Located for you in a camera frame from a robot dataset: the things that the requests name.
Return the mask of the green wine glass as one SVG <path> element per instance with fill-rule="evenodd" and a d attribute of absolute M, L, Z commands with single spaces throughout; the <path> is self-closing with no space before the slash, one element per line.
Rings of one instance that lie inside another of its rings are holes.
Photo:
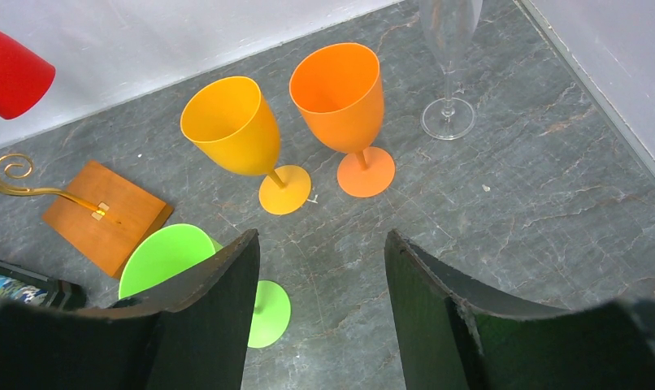
<path fill-rule="evenodd" d="M 123 299 L 160 284 L 197 265 L 223 246 L 199 227 L 177 223 L 147 237 L 127 260 L 119 281 Z M 248 346 L 274 344 L 288 328 L 291 303 L 287 292 L 271 280 L 258 281 Z"/>

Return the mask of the clear wine glass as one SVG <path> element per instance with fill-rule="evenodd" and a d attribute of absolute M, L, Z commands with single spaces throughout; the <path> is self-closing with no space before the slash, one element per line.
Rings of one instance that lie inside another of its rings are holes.
<path fill-rule="evenodd" d="M 455 97 L 464 71 L 462 61 L 479 22 L 481 0 L 429 0 L 419 2 L 419 16 L 427 47 L 443 72 L 440 98 L 430 102 L 421 115 L 423 130 L 438 140 L 465 136 L 475 125 L 475 109 Z"/>

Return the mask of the yellow wine glass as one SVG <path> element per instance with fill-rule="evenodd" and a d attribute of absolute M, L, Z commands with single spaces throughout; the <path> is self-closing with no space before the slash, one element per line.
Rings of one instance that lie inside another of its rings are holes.
<path fill-rule="evenodd" d="M 264 176 L 258 199 L 268 213 L 287 215 L 306 203 L 310 175 L 297 165 L 277 165 L 280 128 L 253 79 L 229 76 L 201 89 L 185 105 L 180 129 L 223 169 Z"/>

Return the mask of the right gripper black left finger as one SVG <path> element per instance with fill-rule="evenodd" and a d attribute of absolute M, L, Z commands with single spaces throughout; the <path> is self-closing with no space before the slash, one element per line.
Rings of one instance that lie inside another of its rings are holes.
<path fill-rule="evenodd" d="M 0 389 L 238 389 L 258 232 L 106 309 L 0 298 Z"/>

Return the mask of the orange wine glass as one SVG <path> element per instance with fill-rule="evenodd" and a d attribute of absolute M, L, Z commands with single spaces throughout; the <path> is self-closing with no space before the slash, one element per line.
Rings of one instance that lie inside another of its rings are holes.
<path fill-rule="evenodd" d="M 344 154 L 336 177 L 345 193 L 374 197 L 393 182 L 393 157 L 373 144 L 385 104 L 380 61 L 372 49 L 343 42 L 316 50 L 294 69 L 288 90 L 314 136 Z"/>

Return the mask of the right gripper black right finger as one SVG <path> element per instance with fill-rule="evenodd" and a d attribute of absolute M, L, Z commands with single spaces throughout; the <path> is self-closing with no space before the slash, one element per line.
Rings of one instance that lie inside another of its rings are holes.
<path fill-rule="evenodd" d="M 384 262 L 409 389 L 655 389 L 655 298 L 543 305 L 464 274 L 396 230 Z"/>

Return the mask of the red wine glass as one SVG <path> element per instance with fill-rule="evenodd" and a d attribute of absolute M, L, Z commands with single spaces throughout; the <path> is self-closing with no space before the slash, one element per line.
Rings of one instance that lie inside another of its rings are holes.
<path fill-rule="evenodd" d="M 48 92 L 55 67 L 0 32 L 0 117 L 14 119 L 34 107 Z"/>

